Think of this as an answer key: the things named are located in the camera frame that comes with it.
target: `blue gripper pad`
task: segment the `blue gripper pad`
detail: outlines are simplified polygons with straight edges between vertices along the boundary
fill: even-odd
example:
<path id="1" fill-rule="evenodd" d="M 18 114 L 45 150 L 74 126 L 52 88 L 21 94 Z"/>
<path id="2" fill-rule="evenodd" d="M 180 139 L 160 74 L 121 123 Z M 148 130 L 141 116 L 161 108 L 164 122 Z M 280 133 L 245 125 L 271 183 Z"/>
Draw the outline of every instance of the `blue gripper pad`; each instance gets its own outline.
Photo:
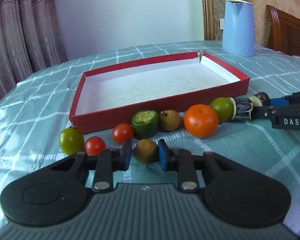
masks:
<path id="1" fill-rule="evenodd" d="M 297 240 L 284 225 L 247 229 L 211 214 L 198 195 L 173 184 L 119 184 L 92 197 L 63 224 L 27 228 L 9 223 L 0 240 Z"/>
<path id="2" fill-rule="evenodd" d="M 167 171 L 167 154 L 163 149 L 163 146 L 160 141 L 158 143 L 158 149 L 159 149 L 159 161 L 160 161 L 161 169 L 163 171 Z"/>
<path id="3" fill-rule="evenodd" d="M 283 98 L 273 98 L 270 99 L 271 106 L 288 106 L 289 102 Z"/>
<path id="4" fill-rule="evenodd" d="M 130 161 L 132 157 L 132 143 L 128 144 L 127 149 L 123 152 L 124 154 L 124 169 L 123 171 L 127 171 L 130 166 Z"/>

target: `checkered tablecloth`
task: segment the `checkered tablecloth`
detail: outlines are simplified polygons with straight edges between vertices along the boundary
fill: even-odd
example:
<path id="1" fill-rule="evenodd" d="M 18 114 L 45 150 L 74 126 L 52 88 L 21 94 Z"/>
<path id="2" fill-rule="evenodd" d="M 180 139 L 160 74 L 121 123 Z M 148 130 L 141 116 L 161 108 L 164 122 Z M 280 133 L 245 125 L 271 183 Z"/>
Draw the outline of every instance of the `checkered tablecloth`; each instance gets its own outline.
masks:
<path id="1" fill-rule="evenodd" d="M 264 91 L 279 98 L 300 91 L 300 59 L 256 46 L 255 56 L 225 53 L 218 41 L 192 41 L 137 46 L 80 58 L 50 67 L 17 84 L 0 102 L 0 193 L 10 182 L 65 157 L 58 134 L 70 126 L 69 109 L 84 71 L 120 62 L 187 51 L 205 50 L 250 76 L 248 96 Z M 111 131 L 86 135 L 116 146 Z M 169 147 L 181 147 L 194 155 L 214 151 L 249 168 L 273 177 L 291 192 L 292 204 L 285 225 L 300 234 L 300 131 L 274 130 L 268 120 L 224 123 L 211 138 L 197 139 L 182 127 L 159 132 Z M 115 172 L 115 182 L 175 182 L 176 174 L 163 172 L 158 163 L 143 165 L 131 160 L 127 172 Z M 204 185 L 199 175 L 201 186 Z M 7 221 L 0 208 L 0 228 Z"/>

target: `blue kettle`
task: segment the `blue kettle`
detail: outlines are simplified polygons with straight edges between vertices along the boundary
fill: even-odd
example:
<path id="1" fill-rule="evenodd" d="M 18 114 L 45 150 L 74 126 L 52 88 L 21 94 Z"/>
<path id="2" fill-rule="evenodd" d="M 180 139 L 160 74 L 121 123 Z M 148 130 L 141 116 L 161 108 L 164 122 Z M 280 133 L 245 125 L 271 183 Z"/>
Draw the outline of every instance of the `blue kettle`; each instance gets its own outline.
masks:
<path id="1" fill-rule="evenodd" d="M 243 0 L 226 0 L 222 49 L 252 57 L 255 45 L 253 6 Z"/>

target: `curtain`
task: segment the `curtain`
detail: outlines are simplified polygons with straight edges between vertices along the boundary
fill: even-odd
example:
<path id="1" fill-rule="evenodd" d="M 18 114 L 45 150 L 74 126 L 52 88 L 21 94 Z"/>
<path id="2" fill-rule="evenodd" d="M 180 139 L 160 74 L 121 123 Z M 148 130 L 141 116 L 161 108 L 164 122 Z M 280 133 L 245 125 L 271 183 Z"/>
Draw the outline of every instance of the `curtain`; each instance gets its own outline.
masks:
<path id="1" fill-rule="evenodd" d="M 65 61 L 54 0 L 0 0 L 0 100 L 17 82 Z"/>

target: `cut green pepper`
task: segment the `cut green pepper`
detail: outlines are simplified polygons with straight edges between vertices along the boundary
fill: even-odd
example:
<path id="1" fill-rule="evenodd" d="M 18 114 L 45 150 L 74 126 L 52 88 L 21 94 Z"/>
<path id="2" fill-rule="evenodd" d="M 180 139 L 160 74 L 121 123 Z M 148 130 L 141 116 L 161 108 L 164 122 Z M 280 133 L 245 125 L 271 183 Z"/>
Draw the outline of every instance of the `cut green pepper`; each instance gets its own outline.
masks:
<path id="1" fill-rule="evenodd" d="M 132 127 L 135 138 L 148 139 L 159 129 L 159 115 L 153 110 L 139 111 L 132 118 Z"/>

